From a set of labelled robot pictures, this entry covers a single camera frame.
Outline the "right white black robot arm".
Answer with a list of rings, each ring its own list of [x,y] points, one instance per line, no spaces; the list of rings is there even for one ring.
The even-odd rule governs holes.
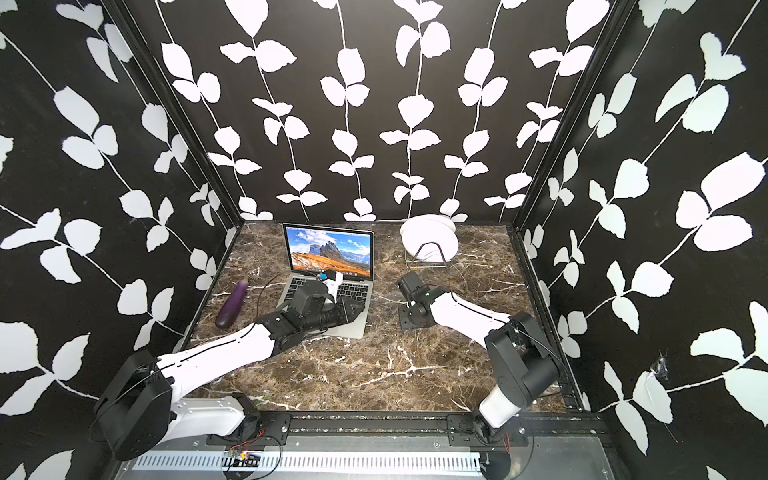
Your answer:
[[[485,348],[495,386],[476,409],[481,428],[501,429],[558,381],[565,363],[532,315],[481,307],[446,287],[428,286],[414,271],[396,285],[406,301],[399,309],[403,330],[442,326]]]

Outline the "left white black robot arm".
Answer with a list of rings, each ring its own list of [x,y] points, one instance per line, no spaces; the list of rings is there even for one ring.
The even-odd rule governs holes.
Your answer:
[[[363,301],[334,296],[325,283],[312,280],[233,334],[160,357],[140,350],[123,363],[97,402],[95,423],[118,461],[135,459],[163,442],[202,435],[218,444],[246,444],[267,431],[246,395],[201,399],[189,393],[273,358],[312,334],[350,324],[365,309]]]

